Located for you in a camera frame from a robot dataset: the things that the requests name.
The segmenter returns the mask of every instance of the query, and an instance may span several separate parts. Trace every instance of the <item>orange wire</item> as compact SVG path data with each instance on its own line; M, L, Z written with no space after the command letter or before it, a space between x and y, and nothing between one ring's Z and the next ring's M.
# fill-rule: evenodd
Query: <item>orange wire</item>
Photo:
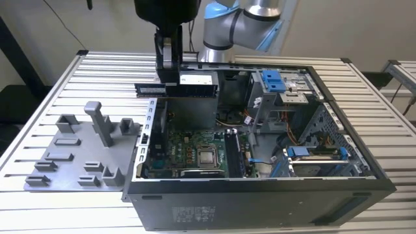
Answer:
M285 118L286 136L288 136L288 138L290 139L292 143L293 143L294 145L298 145L298 144L297 144L297 140L296 140L294 135L293 135L293 132L292 132L292 129L290 129L289 124L288 124L286 112L284 112L284 118Z

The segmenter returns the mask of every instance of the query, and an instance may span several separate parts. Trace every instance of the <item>motherboard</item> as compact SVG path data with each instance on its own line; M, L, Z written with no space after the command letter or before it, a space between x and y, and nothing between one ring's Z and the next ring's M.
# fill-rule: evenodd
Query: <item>motherboard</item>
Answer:
M238 145L234 155L241 159L236 165L228 164L226 141L224 132L169 132L166 142L166 157L156 160L150 158L149 177L152 178L188 178L229 177L230 168L242 168L244 177L256 176L254 167L249 165L248 158L252 155L248 134L237 134Z

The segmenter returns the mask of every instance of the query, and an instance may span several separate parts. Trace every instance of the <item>open computer tower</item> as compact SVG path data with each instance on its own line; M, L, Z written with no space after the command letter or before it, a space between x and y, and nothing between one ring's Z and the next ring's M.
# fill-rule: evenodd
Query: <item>open computer tower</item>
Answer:
M192 97L149 99L129 164L148 231L340 225L394 191L312 67L184 67Z

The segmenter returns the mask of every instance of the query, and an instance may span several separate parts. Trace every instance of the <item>aluminum extrusion table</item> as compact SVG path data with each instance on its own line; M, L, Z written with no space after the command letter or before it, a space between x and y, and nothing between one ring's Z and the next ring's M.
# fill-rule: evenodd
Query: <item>aluminum extrusion table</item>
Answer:
M185 54L184 60L196 60ZM237 56L237 63L313 66L397 192L340 228L197 231L197 233L416 233L416 129L370 85L357 68L340 59ZM145 232L121 192L29 193L22 191L57 127L60 114L88 120L86 101L100 101L112 121L144 121L148 100L137 99L136 82L153 82L154 55L89 52L77 55L45 100L0 158L0 230L12 233Z

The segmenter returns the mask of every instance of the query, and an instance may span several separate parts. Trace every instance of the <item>label sticker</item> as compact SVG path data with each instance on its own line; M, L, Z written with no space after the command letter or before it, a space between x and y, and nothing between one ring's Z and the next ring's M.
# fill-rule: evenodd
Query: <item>label sticker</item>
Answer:
M296 84L293 82L286 82L285 85L289 87L296 87Z
M252 121L252 119L253 119L253 118L250 118L249 116L248 116L248 117L245 117L244 123L245 123L245 124L249 124L249 123L250 123L250 121Z
M213 222L214 206L172 207L173 222Z
M140 88L141 93L165 93L165 88Z

